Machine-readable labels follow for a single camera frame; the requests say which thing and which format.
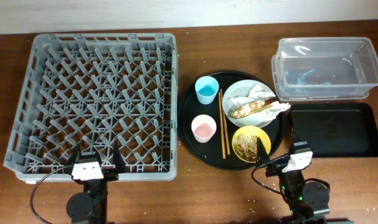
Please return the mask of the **grey round plate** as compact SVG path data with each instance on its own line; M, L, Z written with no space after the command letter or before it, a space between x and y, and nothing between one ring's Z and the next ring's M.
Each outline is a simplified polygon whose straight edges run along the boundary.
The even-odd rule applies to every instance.
M240 118L240 119L229 117L229 113L239 107L233 102L231 102L230 99L240 97L240 96L247 97L250 93L250 90L255 85L259 86L258 88L259 90L273 93L270 87L256 80L241 80L241 81L235 82L234 84L229 86L228 89L223 93L222 107L223 107L224 113L227 116L227 119L238 127L256 126L256 127L262 128L272 122L272 119L266 120L265 111L261 111L261 112L258 112L250 116Z

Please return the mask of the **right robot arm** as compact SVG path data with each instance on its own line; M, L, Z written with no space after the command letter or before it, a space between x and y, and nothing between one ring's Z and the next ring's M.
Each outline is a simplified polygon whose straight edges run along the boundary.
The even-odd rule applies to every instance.
M302 170L311 164L313 149L306 141L295 142L291 151L270 159L261 139L257 139L257 165L251 173L255 183L270 192L281 195L289 206L291 215L283 217L283 223L327 223L330 212L328 202L330 185L319 179L305 179ZM265 168L266 177L277 176L278 189L260 183L254 173Z

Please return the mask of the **wooden chopstick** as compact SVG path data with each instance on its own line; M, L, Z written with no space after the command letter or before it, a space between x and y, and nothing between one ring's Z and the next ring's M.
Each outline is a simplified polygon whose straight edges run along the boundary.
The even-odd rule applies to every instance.
M222 99L221 99L220 91L219 91L218 99L219 99L219 115L220 115L220 135L221 135L221 141L222 141L222 158L226 159L224 122L223 122L223 114L222 114Z
M223 122L223 132L224 132L224 139L225 139L225 149L226 149L226 153L228 155L230 155L230 143L229 143L229 133L228 133L228 129L227 129L227 120L226 120L226 115L224 113L224 109L223 109L223 105L222 105L222 102L223 102L223 91L222 89L220 89L220 93L219 93L219 98L220 98L220 108L221 108L221 115L222 115L222 122Z

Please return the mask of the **blue plastic cup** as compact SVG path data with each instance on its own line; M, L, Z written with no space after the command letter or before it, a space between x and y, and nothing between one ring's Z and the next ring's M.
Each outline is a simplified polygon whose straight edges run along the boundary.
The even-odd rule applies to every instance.
M200 77L195 83L195 91L198 101L203 105L209 105L219 92L219 83L211 76Z

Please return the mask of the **pink plastic cup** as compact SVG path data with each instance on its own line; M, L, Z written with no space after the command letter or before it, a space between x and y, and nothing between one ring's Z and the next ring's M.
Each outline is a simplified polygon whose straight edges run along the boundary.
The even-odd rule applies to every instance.
M191 129L197 142L206 143L215 134L217 125L211 116L200 114L192 120Z

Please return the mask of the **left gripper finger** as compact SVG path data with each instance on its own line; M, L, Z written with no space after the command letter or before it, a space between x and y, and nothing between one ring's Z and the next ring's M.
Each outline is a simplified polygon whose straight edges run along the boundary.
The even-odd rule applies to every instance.
M76 163L77 160L79 160L80 154L81 154L81 152L80 152L80 145L77 144L72 149L72 155L68 159L67 163L65 164L65 173L66 174L71 174L72 173L73 165Z
M125 173L126 164L120 154L117 140L113 143L113 163L117 173Z

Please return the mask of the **food scraps and rice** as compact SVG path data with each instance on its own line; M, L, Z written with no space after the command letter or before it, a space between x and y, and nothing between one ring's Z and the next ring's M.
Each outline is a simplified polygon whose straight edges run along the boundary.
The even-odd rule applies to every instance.
M234 150L240 158L255 162L257 158L257 137L251 134L240 134L234 141Z

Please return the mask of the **yellow bowl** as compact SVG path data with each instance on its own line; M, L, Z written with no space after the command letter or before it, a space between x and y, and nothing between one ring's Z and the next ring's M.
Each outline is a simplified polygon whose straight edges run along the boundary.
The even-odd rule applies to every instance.
M271 151L271 141L270 141L270 138L268 137L268 134L262 130L261 128L258 128L256 126L244 126L244 127L241 127L239 128L233 135L233 138L232 138L232 149L234 151L234 153L236 154L236 156L241 159L242 161L244 162L248 162L248 163L253 163L255 164L255 162L249 162L249 161L246 161L242 158L239 157L239 155L235 152L234 150L234 141L237 139L238 135L240 134L251 134L251 135L254 135L256 136L257 138L260 138L263 142L263 145L265 146L265 149L267 151L267 153L269 153Z

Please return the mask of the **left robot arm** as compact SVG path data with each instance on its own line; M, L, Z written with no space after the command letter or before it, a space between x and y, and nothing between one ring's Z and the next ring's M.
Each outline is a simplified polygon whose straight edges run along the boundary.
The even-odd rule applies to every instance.
M83 191L67 202L66 212L72 223L107 222L108 183L117 181L126 167L117 141L113 143L112 162L114 167L103 170L99 152L82 152L79 145L73 148L65 167L72 180L83 186Z

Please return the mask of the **foil paper wrapper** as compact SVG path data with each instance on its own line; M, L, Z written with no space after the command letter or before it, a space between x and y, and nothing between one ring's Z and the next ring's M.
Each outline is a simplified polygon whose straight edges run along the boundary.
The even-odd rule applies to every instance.
M228 110L227 115L234 119L251 117L269 121L291 107L289 103L280 103L274 92L260 84L254 84L247 96L235 96L229 98L229 101L233 107Z

